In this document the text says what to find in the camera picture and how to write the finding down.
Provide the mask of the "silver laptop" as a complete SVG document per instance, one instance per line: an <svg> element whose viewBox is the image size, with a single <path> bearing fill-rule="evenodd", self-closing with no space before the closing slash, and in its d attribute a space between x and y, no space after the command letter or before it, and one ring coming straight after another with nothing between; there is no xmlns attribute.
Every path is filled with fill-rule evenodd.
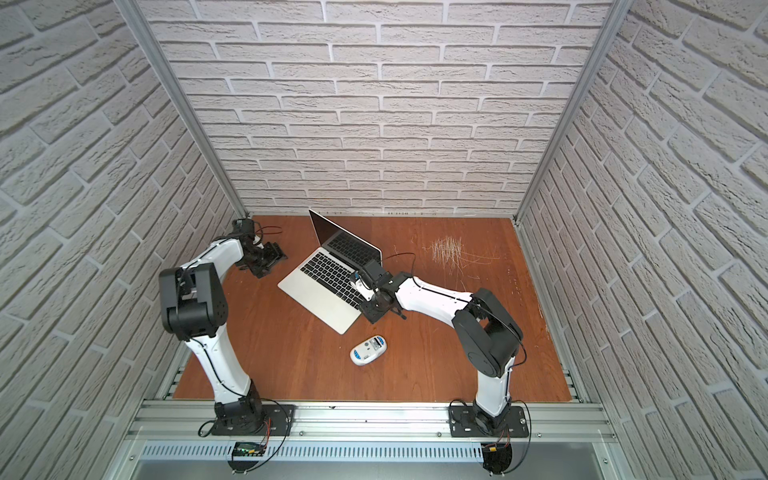
<svg viewBox="0 0 768 480"><path fill-rule="evenodd" d="M288 274L278 287L338 334L361 315L364 297L351 275L368 261L382 261L381 250L311 210L319 247Z"/></svg>

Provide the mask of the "white wireless mouse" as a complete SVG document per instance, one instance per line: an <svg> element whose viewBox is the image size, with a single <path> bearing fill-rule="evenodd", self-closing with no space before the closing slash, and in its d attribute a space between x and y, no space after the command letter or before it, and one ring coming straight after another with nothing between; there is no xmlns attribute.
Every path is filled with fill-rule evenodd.
<svg viewBox="0 0 768 480"><path fill-rule="evenodd" d="M357 366L365 366L378 359L387 350L387 342L380 335L374 335L350 351L350 359Z"/></svg>

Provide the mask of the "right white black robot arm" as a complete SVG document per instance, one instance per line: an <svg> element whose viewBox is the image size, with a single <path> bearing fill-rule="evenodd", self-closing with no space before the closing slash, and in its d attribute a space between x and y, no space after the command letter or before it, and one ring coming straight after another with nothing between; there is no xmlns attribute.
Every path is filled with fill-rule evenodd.
<svg viewBox="0 0 768 480"><path fill-rule="evenodd" d="M477 428L500 435L511 411L510 375L523 345L523 332L489 290L459 292L432 285L408 272L396 275L371 260L354 271L350 285L363 297L360 310L370 323L388 312L421 313L451 326L478 372L472 409Z"/></svg>

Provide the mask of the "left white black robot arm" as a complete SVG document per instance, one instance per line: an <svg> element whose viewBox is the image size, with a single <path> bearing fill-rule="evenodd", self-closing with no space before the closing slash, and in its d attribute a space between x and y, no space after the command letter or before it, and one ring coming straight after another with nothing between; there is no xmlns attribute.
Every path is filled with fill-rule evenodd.
<svg viewBox="0 0 768 480"><path fill-rule="evenodd" d="M279 245L263 241L261 224L242 218L198 256L159 274L162 326L195 354L213 389L212 435L290 432L291 410L265 407L237 359L226 328L229 308L222 286L233 266L262 278L285 257Z"/></svg>

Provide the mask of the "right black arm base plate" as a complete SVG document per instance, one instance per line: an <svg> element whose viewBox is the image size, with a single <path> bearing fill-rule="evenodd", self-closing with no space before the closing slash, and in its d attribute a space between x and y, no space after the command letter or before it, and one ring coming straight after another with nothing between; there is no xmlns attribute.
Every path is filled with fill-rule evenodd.
<svg viewBox="0 0 768 480"><path fill-rule="evenodd" d="M497 416L474 405L448 407L450 434L454 438L493 437L523 439L530 436L529 421L523 407L508 404Z"/></svg>

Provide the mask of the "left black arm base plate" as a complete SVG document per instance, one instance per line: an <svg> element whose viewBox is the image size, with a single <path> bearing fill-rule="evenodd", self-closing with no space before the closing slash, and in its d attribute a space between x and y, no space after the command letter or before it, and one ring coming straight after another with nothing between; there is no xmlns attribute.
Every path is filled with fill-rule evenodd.
<svg viewBox="0 0 768 480"><path fill-rule="evenodd" d="M209 433L214 436L288 436L293 425L296 406L293 404L216 403L216 419Z"/></svg>

